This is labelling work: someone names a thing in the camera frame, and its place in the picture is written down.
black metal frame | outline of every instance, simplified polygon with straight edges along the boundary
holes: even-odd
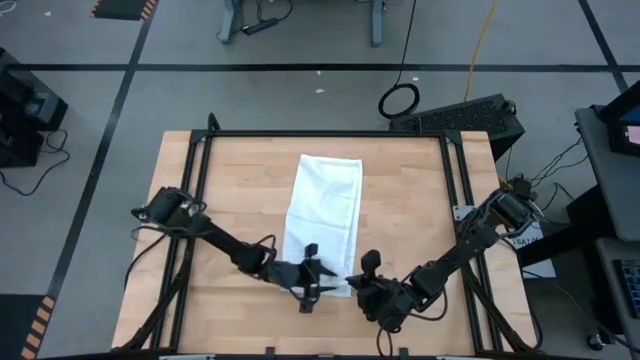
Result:
[[[458,166],[460,169],[460,177],[462,180],[462,187],[465,197],[465,202],[467,205],[473,205],[473,195],[471,191],[471,182],[469,179],[469,173],[466,167],[466,160],[464,156],[464,149],[462,147],[462,140],[459,132],[451,132],[451,131],[316,131],[316,130],[307,130],[307,131],[296,131],[296,130],[221,130],[215,118],[210,115],[209,117],[209,129],[208,130],[192,130],[189,148],[187,150],[186,163],[184,167],[183,177],[181,189],[184,191],[188,191],[189,185],[191,183],[191,177],[193,173],[193,162],[195,159],[196,148],[198,143],[204,140],[204,149],[202,152],[202,161],[200,163],[200,172],[198,174],[198,181],[196,185],[196,194],[195,198],[197,200],[202,200],[204,195],[204,187],[206,183],[207,171],[209,166],[209,158],[211,153],[211,147],[213,143],[214,137],[409,137],[409,138],[436,138],[440,142],[440,150],[442,155],[442,162],[444,166],[445,173],[445,182],[447,184],[447,192],[449,196],[450,210],[451,210],[451,218],[455,219],[453,214],[453,207],[458,205],[458,197],[456,194],[456,187],[454,183],[453,170],[451,166],[451,160],[449,157],[449,149],[448,149],[448,140],[451,140],[455,144]],[[178,243],[179,239],[171,239],[171,243],[169,244],[169,251],[167,253],[167,261],[165,264],[163,279],[162,279],[162,288],[160,291],[160,297],[166,294],[168,287],[171,283],[171,278],[173,276],[175,261],[177,257],[178,251]],[[189,269],[191,268],[193,249],[195,246],[195,239],[189,238],[186,239],[186,249],[185,249],[185,257],[183,261],[188,262]],[[456,234],[456,241],[459,242],[460,239]],[[491,285],[489,282],[489,274],[487,272],[486,261],[483,255],[480,255],[477,258],[478,262],[478,272],[480,275],[480,279],[482,281],[482,285],[486,293],[492,297]],[[463,271],[472,271],[470,266],[462,269]],[[187,291],[189,288],[189,277],[190,271],[186,274],[186,281],[183,288],[180,290],[178,294],[178,299],[176,301],[176,309],[174,315],[174,321],[172,324],[171,337],[169,341],[169,348],[175,351],[178,350],[178,346],[180,343],[180,334],[182,329],[182,321],[184,318],[184,311],[186,305],[186,297]],[[465,284],[465,300],[467,304],[468,317],[469,317],[469,326],[471,330],[471,338],[473,342],[474,352],[477,354],[479,351],[484,349],[484,344],[482,341],[482,330],[480,328],[480,323],[478,319],[478,312],[476,307],[475,296],[471,289]],[[487,316],[489,321],[490,329],[491,329],[491,338],[493,349],[497,351],[502,351],[502,342],[500,333],[498,332],[497,327]],[[159,349],[160,346],[160,338],[162,335],[162,327],[164,325],[164,316],[162,320],[156,324],[154,329],[150,348],[151,349]],[[233,358],[233,357],[251,357],[251,358],[273,358],[275,355],[275,349],[272,347],[266,348],[265,354],[251,354],[251,355],[216,355],[216,357],[223,356],[225,358]],[[295,357],[297,359],[300,358],[315,358],[313,355],[278,355],[278,358],[282,357]],[[342,359],[377,359],[377,356],[339,356]],[[401,359],[432,359],[432,356],[410,356],[408,349],[401,348],[399,358]]]

wooden tabletop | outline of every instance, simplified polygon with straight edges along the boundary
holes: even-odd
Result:
[[[180,186],[188,139],[189,132],[164,134],[149,198],[162,186]],[[463,140],[479,204],[498,187],[495,165],[485,133],[463,133]],[[450,150],[457,176],[455,151]],[[280,249],[301,154],[362,159],[356,256],[380,250],[380,274],[402,278],[455,244],[439,142],[430,138],[215,138],[204,192],[207,215],[246,242],[273,233]],[[197,153],[191,193],[199,159]],[[456,187],[463,199],[459,179]],[[157,237],[140,234],[136,254]],[[114,346],[126,342],[156,305],[167,248],[168,241],[161,243],[131,273]],[[535,344],[515,255],[502,243],[485,255],[498,308],[525,342]],[[354,273],[359,270],[358,260]],[[459,273],[450,277],[446,288],[449,310],[444,319],[409,318],[402,332],[393,335],[394,353],[407,347],[412,355],[473,354]],[[424,315],[438,315],[442,308],[439,299]],[[481,306],[478,309],[485,348],[490,348],[486,315]],[[377,355],[378,325],[366,321],[355,295],[322,297],[313,314],[300,314],[290,294],[240,274],[224,253],[201,240],[196,241],[184,315],[179,348],[183,353],[263,354],[273,346],[277,354]],[[163,344],[168,344],[172,318],[173,309],[167,314]],[[388,349],[384,335],[382,348]]]

white towel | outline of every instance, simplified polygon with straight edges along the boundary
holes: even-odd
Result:
[[[323,295],[351,296],[344,279],[353,274],[361,195],[361,160],[300,156],[282,259],[299,263],[305,246],[318,244],[316,258],[338,275],[320,277],[320,285],[338,287]]]

yellow cable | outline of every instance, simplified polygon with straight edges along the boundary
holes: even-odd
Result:
[[[482,33],[480,33],[480,39],[478,39],[478,44],[476,44],[476,49],[473,51],[473,57],[471,58],[471,67],[469,68],[469,77],[467,78],[467,90],[464,92],[464,102],[467,102],[467,97],[469,97],[469,93],[471,92],[471,85],[473,84],[473,68],[476,66],[476,56],[478,56],[478,51],[482,46],[482,42],[484,41],[484,36],[489,29],[489,24],[491,24],[491,18],[493,17],[493,13],[496,10],[496,5],[498,4],[498,0],[493,0],[491,3],[491,10],[489,10],[489,15],[487,16],[487,20],[484,22],[484,27],[482,28]]]

black keyboard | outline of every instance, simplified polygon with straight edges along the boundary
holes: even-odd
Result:
[[[640,318],[640,260],[614,260],[631,316]]]
[[[502,106],[502,95],[489,96],[452,106],[412,114],[393,122],[393,129],[466,130],[500,134],[508,129],[507,116]]]

